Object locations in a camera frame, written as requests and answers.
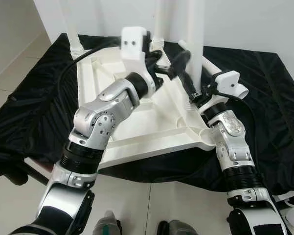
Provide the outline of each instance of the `tiled floor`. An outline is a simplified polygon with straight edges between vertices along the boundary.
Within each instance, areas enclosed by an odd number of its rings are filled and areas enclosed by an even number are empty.
[[[40,35],[0,76],[0,106],[41,58],[50,41]],[[30,159],[26,162],[42,170]],[[33,221],[45,187],[33,179],[18,187],[0,177],[0,235]],[[99,175],[92,189],[95,201],[84,235],[91,235],[106,210],[121,220],[124,235],[155,235],[161,220],[180,219],[201,235],[230,234],[226,194],[186,184],[136,183]]]

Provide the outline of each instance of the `white pole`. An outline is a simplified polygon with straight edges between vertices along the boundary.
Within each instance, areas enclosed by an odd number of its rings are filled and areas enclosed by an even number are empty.
[[[169,0],[156,0],[155,30],[152,38],[153,49],[164,47],[164,32],[167,23],[167,7]]]
[[[187,72],[198,93],[201,93],[202,54],[204,45],[204,0],[188,0],[187,47],[191,59]]]
[[[215,66],[211,61],[202,57],[202,66],[208,71],[209,74],[214,75],[216,73],[222,72],[217,66]]]
[[[71,54],[72,56],[77,57],[84,53],[84,49],[78,38],[71,11],[69,9],[68,0],[59,0],[59,4],[63,14],[63,20],[68,35]]]

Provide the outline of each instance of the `black cable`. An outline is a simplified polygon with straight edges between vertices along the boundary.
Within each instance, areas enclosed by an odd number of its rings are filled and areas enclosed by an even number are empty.
[[[227,98],[230,98],[230,99],[233,99],[233,100],[236,100],[242,104],[244,104],[250,114],[251,114],[251,117],[252,117],[252,127],[253,127],[253,161],[254,161],[254,164],[255,164],[255,168],[258,170],[258,148],[257,148],[257,141],[256,141],[256,123],[255,123],[255,115],[254,115],[254,112],[253,110],[251,109],[251,107],[244,101],[242,100],[241,98],[238,98],[236,96],[233,96],[233,95],[230,95],[230,94],[225,94],[225,93],[221,93],[221,92],[216,92],[216,95],[219,95],[219,96],[223,96],[223,97],[227,97]]]
[[[117,39],[113,39],[113,40],[110,40],[110,41],[107,41],[105,43],[102,43],[100,44],[99,46],[91,49],[90,51],[87,51],[85,54],[77,57],[75,60],[69,62],[69,64],[67,64],[65,66],[65,68],[61,71],[60,75],[59,75],[59,78],[58,78],[58,81],[57,81],[57,92],[58,92],[58,96],[59,96],[59,101],[60,101],[60,107],[62,108],[63,112],[65,113],[65,106],[64,106],[64,102],[63,102],[63,99],[62,99],[62,95],[61,95],[61,89],[60,89],[60,85],[61,85],[61,82],[63,80],[63,78],[65,77],[66,73],[75,65],[77,64],[79,61],[81,61],[82,59],[84,59],[85,57],[95,53],[96,51],[100,50],[100,49],[103,49],[107,46],[110,46],[111,44],[113,43],[117,43],[119,45],[119,38]]]

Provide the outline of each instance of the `black cloth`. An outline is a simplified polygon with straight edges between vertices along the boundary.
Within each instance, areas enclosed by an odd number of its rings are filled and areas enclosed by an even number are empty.
[[[112,37],[80,36],[85,49]],[[165,43],[173,58],[181,48]],[[275,53],[204,47],[204,56],[222,70],[236,70],[249,89],[245,101],[255,113],[259,168],[270,190],[281,194],[294,190],[294,82]],[[0,108],[0,175],[13,163],[31,157],[56,162],[72,128],[77,109],[77,78],[73,68],[61,84],[63,111],[56,90],[59,72],[72,60],[66,34],[61,34],[24,81]],[[235,101],[228,103],[247,128],[253,152],[250,115]],[[213,151],[198,148],[109,167],[101,173],[139,182],[179,180],[208,190],[225,191]]]

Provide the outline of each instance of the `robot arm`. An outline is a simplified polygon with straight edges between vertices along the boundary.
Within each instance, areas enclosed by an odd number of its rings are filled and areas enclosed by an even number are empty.
[[[185,70],[189,52],[177,56],[179,66],[158,67],[161,51],[149,52],[150,33],[141,27],[122,30],[121,57],[129,75],[118,79],[97,98],[82,105],[63,155],[54,166],[36,220],[11,235],[77,235],[88,220],[96,172],[111,134],[128,118],[142,97],[150,97],[163,84],[155,72],[171,79]]]
[[[208,119],[208,125],[212,130],[217,158],[226,182],[227,201],[234,208],[227,219],[231,233],[233,235],[286,235],[284,221],[271,200],[252,159],[245,140],[245,127],[234,112],[226,107],[227,99],[218,97],[219,91],[238,96],[237,87],[242,91],[240,94],[243,97],[246,95],[246,90],[237,83],[238,79],[232,80],[233,75],[237,77],[236,73],[230,71],[216,74],[215,84],[210,84],[207,89],[203,89],[212,95],[211,99],[205,103],[202,102],[204,99],[199,98],[201,103],[200,101],[197,103],[199,112],[201,111]]]

